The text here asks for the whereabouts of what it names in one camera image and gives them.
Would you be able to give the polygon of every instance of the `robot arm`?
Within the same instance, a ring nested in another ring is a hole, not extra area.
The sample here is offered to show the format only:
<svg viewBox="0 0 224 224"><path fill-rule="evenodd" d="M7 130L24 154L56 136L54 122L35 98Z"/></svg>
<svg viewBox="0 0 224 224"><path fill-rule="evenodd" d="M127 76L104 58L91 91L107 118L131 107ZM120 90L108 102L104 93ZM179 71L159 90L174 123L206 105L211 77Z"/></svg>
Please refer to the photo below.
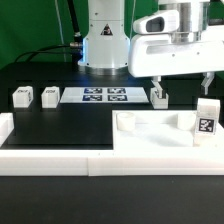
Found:
<svg viewBox="0 0 224 224"><path fill-rule="evenodd" d="M134 77L153 77L154 108L168 107L166 94L161 97L161 76L204 73L202 87L207 94L214 72L224 71L224 26L208 27L209 3L159 0L156 14L135 21L138 34L131 41L129 72Z"/></svg>

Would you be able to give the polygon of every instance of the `white platform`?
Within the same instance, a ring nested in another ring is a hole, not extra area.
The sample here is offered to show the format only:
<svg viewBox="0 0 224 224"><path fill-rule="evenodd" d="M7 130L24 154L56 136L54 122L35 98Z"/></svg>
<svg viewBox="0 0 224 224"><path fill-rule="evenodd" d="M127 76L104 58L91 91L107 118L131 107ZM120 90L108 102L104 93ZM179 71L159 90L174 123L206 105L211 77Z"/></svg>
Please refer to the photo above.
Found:
<svg viewBox="0 0 224 224"><path fill-rule="evenodd" d="M130 111L137 123L130 133L117 130L119 112L114 150L0 150L0 175L224 175L220 125L218 147L193 147L192 132L175 126L182 111Z"/></svg>

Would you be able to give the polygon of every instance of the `black table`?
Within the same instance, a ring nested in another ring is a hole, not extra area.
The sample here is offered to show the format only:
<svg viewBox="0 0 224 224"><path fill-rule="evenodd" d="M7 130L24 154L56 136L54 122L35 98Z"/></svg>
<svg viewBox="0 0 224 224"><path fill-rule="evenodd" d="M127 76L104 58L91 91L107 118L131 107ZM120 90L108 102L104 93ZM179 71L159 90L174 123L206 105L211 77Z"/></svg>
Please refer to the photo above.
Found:
<svg viewBox="0 0 224 224"><path fill-rule="evenodd" d="M201 75L165 78L162 84L170 96L169 109L196 109L201 81ZM35 100L29 109L14 109L11 94L24 85L34 87ZM112 150L112 110L153 109L151 104L72 104L43 110L40 94L46 86L59 86L61 92L70 86L144 87L147 95L152 87L149 79L128 74L81 74L70 63L10 64L0 71L0 112L13 112L16 127L3 150L40 146ZM224 81L216 77L208 96L220 99L222 108L223 87ZM224 222L222 176L1 177L0 189L4 224Z"/></svg>

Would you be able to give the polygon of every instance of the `green wall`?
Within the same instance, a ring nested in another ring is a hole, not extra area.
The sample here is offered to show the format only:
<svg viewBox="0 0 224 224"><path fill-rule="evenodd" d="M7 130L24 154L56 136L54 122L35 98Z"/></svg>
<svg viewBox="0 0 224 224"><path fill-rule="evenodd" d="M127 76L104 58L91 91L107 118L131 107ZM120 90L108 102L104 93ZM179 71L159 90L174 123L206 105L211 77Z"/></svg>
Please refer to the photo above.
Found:
<svg viewBox="0 0 224 224"><path fill-rule="evenodd" d="M136 0L135 19L157 10L156 0ZM125 32L129 36L134 0L125 1ZM80 30L88 32L88 0L74 0ZM65 43L73 41L66 0L58 0ZM213 3L212 18L224 17L224 6ZM27 51L61 44L54 0L0 0L0 68ZM38 61L63 61L62 55L40 55Z"/></svg>

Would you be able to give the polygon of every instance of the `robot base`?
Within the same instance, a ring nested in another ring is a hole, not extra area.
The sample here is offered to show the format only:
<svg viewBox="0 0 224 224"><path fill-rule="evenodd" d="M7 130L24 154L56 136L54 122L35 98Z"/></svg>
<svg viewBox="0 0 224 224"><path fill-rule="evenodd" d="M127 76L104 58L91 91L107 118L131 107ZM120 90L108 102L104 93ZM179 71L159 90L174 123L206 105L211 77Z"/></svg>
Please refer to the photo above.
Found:
<svg viewBox="0 0 224 224"><path fill-rule="evenodd" d="M88 66L81 66L79 65L79 71L92 74L92 75L123 75L127 74L128 67L122 68L93 68Z"/></svg>

